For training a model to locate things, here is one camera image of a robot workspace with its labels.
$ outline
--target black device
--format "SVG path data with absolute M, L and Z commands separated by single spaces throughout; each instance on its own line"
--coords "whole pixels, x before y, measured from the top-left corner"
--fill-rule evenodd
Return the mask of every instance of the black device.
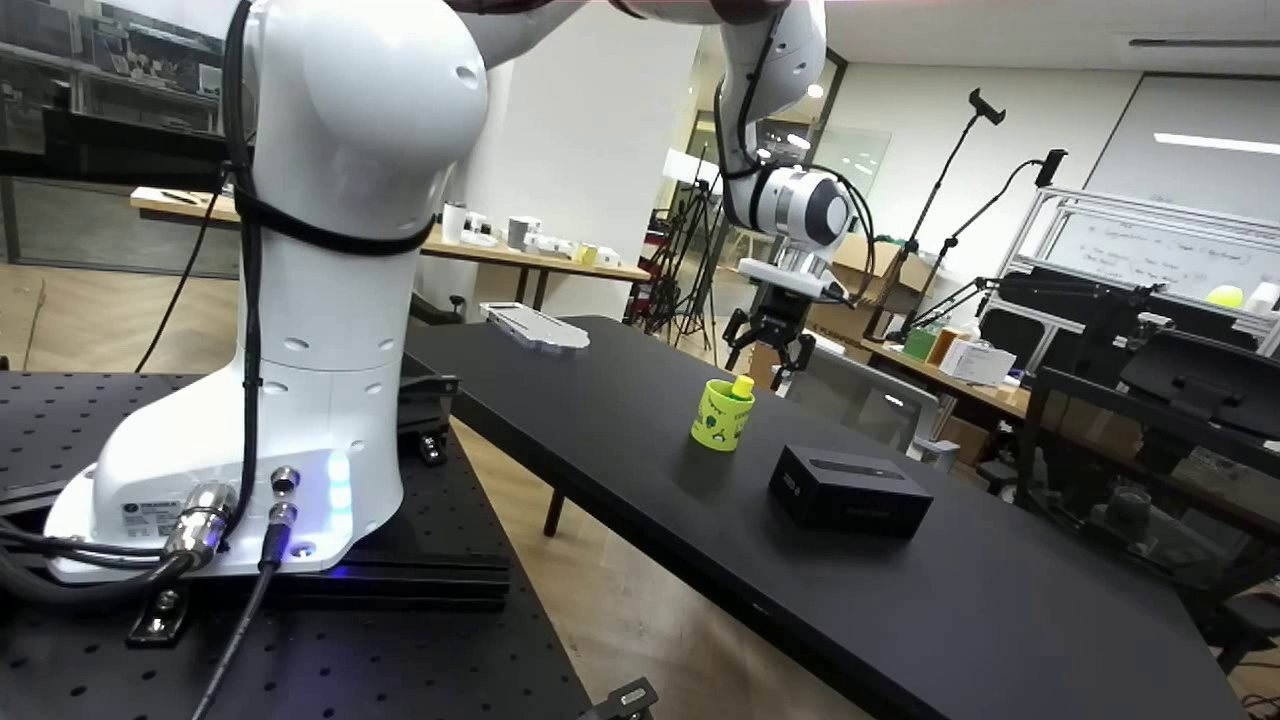
M 994 112 L 994 108 L 984 100 L 984 88 L 973 88 L 973 92 L 967 92 L 967 103 L 973 103 L 973 112 L 984 116 L 989 126 L 1003 126 L 1003 116 L 1007 116 L 1007 112 Z
M 1042 161 L 1039 161 L 1039 173 L 1037 173 L 1037 187 L 1047 187 L 1056 167 L 1065 166 L 1065 149 L 1050 149 Z
M 766 497 L 804 528 L 916 535 L 932 497 L 889 462 L 784 450 Z

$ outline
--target chair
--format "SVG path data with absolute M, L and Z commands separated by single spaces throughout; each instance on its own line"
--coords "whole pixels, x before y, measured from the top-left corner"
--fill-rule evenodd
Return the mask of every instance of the chair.
M 856 365 L 834 348 L 820 346 L 784 395 L 932 467 L 948 467 L 957 457 L 957 446 L 941 439 L 957 401 L 932 395 L 873 365 Z

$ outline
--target yellow-green object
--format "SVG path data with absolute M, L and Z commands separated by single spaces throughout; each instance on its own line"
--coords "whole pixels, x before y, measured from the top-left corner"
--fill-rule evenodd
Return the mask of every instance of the yellow-green object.
M 1245 307 L 1245 287 L 1218 284 L 1202 301 L 1214 305 L 1214 307 Z
M 905 358 L 916 358 L 916 359 L 924 365 L 927 354 L 932 354 L 932 346 L 935 346 L 935 332 L 932 332 L 932 329 L 916 329 L 916 332 L 909 335 L 909 346 L 905 346 Z
M 754 381 L 710 381 L 695 405 L 691 439 L 710 453 L 736 453 L 754 407 Z
M 596 269 L 598 265 L 598 250 L 576 250 L 572 265 Z

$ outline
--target black box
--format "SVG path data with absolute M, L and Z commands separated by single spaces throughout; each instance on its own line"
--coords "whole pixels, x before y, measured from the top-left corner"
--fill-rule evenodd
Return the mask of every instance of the black box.
M 932 497 L 889 462 L 784 450 L 766 497 L 804 528 L 916 535 Z

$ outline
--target light stand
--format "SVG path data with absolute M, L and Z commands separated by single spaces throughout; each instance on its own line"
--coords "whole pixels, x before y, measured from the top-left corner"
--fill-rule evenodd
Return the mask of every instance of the light stand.
M 1003 126 L 1003 116 L 1007 116 L 1007 112 L 994 112 L 994 108 L 984 100 L 980 88 L 967 92 L 967 103 L 973 103 L 973 116 L 967 116 L 967 126 L 961 130 L 953 157 L 948 157 L 943 167 L 935 173 L 932 192 L 924 198 L 924 207 L 921 207 L 916 227 L 912 227 L 912 238 L 909 238 L 905 250 L 921 250 L 921 227 L 924 227 L 924 222 L 927 222 L 927 212 L 932 212 L 932 205 L 935 205 L 935 192 L 948 183 L 953 166 L 957 166 L 961 149 L 967 145 L 967 133 L 975 130 L 975 122 Z
M 1007 173 L 1007 181 L 999 183 L 999 192 L 989 198 L 989 199 L 943 240 L 943 250 L 935 253 L 935 259 L 932 259 L 932 269 L 927 269 L 927 275 L 924 275 L 921 301 L 927 295 L 927 287 L 932 287 L 935 272 L 943 269 L 943 259 L 953 256 L 953 250 L 961 250 L 961 238 L 965 238 L 975 222 L 984 222 L 984 215 L 1007 198 L 1012 181 L 1014 181 L 1025 167 L 1039 167 L 1037 187 L 1047 187 L 1050 178 L 1056 178 L 1056 167 L 1065 166 L 1065 157 L 1067 157 L 1065 149 L 1050 149 L 1042 161 L 1025 161 L 1025 166 L 1014 166 L 1014 167 Z M 912 335 L 916 321 L 921 321 L 921 305 L 916 305 L 916 314 L 905 321 L 898 335 Z
M 943 301 L 927 305 L 916 326 L 927 329 L 927 326 L 953 318 L 953 314 L 965 307 L 967 301 L 989 295 L 992 284 L 994 284 L 992 275 L 975 275 L 975 282 L 961 284 L 961 287 L 948 293 Z

